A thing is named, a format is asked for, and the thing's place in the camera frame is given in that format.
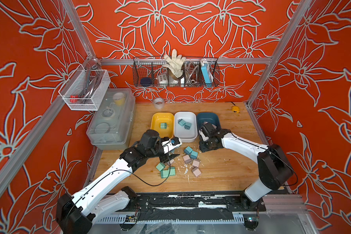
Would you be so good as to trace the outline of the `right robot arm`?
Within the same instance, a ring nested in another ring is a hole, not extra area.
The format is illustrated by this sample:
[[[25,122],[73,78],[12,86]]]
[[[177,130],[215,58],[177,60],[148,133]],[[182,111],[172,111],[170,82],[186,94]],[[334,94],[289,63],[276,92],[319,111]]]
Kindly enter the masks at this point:
[[[248,186],[243,199],[257,202],[269,192],[283,186],[295,175],[289,160],[279,145],[264,145],[239,137],[231,130],[214,127],[211,123],[199,129],[201,140],[199,148],[202,152],[218,149],[235,151],[255,162],[258,166],[258,179]]]

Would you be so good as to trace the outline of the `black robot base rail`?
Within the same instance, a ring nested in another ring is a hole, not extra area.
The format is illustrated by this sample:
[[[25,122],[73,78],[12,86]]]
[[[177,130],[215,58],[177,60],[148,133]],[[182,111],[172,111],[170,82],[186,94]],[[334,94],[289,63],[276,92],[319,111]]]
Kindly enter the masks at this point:
[[[139,212],[140,221],[233,220],[234,214],[257,215],[266,211],[263,199],[244,209],[242,191],[138,193],[123,212]]]

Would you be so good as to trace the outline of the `blue plug top pile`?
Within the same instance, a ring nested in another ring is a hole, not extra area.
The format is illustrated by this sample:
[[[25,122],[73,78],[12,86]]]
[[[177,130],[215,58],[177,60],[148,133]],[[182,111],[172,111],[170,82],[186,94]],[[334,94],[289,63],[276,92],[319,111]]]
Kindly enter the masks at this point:
[[[178,124],[179,124],[180,126],[184,126],[184,125],[186,124],[186,121],[183,120],[183,119],[179,119],[179,120],[178,120]]]

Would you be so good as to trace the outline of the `pink plug front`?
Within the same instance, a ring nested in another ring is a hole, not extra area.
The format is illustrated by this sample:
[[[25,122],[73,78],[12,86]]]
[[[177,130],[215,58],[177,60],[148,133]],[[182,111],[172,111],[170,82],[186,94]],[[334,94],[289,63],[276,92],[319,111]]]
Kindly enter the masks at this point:
[[[202,174],[201,170],[198,167],[193,168],[192,173],[195,177],[199,177]]]

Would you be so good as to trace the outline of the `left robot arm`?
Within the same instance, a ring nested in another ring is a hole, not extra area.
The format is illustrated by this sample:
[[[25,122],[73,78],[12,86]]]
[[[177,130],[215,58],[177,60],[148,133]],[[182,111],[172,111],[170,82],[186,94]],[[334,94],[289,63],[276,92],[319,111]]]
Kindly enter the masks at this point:
[[[66,193],[58,199],[56,222],[63,233],[86,234],[100,218],[125,209],[136,197],[131,188],[124,187],[108,198],[106,195],[148,159],[159,158],[161,162],[174,159],[177,155],[172,151],[181,145],[178,137],[161,138],[157,131],[147,130],[96,180],[73,195]]]

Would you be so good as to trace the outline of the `blue plug pile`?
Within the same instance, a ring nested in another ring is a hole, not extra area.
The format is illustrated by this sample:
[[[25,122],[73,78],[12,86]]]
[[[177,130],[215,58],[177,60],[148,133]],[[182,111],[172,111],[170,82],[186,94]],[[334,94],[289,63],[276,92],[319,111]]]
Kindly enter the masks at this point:
[[[192,152],[193,152],[193,149],[190,146],[188,146],[184,149],[184,153],[187,155],[190,155]]]
[[[192,151],[190,154],[189,154],[190,158],[192,159],[197,159],[198,158],[198,152],[196,151]]]
[[[186,124],[186,121],[183,120],[183,119],[179,119],[179,120],[178,120],[178,124],[179,124],[180,126],[184,126],[184,125]]]

